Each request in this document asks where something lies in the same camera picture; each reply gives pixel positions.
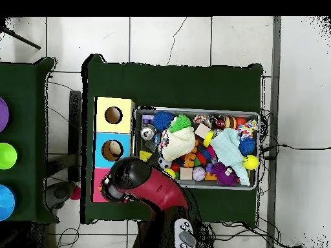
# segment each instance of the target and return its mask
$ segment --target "purple bowl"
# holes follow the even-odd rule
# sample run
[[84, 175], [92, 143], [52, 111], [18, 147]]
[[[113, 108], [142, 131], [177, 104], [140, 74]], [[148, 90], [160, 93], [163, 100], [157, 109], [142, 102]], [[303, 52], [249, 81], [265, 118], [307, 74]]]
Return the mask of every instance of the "purple bowl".
[[6, 127], [9, 119], [9, 111], [6, 102], [0, 97], [0, 132]]

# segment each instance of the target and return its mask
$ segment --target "blue bowl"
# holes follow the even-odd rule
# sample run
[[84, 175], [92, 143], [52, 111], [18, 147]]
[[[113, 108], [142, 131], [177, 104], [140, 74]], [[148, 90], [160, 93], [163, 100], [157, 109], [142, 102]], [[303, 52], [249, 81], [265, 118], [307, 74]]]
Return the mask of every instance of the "blue bowl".
[[8, 187], [0, 185], [0, 221], [10, 217], [15, 208], [15, 198]]

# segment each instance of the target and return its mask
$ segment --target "round hole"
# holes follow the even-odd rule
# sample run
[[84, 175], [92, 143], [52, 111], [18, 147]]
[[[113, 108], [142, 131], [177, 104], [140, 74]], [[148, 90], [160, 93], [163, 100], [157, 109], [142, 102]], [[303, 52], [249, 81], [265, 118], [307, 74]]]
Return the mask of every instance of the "round hole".
[[123, 147], [119, 141], [106, 141], [101, 148], [102, 156], [107, 161], [117, 161], [123, 155]]
[[118, 107], [109, 107], [105, 112], [105, 119], [113, 125], [121, 122], [123, 114]]

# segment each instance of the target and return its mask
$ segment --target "blue box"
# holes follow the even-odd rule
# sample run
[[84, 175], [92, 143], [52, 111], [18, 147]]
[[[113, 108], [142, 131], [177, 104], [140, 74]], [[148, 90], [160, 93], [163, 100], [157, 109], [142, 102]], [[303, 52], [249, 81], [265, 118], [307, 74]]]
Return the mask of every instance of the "blue box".
[[116, 161], [108, 161], [106, 160], [101, 153], [101, 149], [103, 144], [106, 141], [115, 140], [121, 143], [123, 147], [123, 155], [122, 157], [130, 156], [130, 135], [129, 134], [120, 134], [120, 133], [96, 133], [96, 150], [95, 150], [95, 167], [101, 168], [111, 168]]

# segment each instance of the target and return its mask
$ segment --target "blue spiky ball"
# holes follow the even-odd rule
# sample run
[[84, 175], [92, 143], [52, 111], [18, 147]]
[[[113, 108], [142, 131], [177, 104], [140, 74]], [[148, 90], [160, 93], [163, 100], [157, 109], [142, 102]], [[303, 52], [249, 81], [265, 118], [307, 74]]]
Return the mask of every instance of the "blue spiky ball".
[[174, 115], [167, 111], [159, 111], [154, 115], [153, 125], [157, 131], [162, 132], [167, 129], [173, 120]]
[[244, 138], [240, 140], [239, 143], [239, 151], [243, 156], [249, 155], [254, 151], [255, 148], [255, 141], [252, 138]]

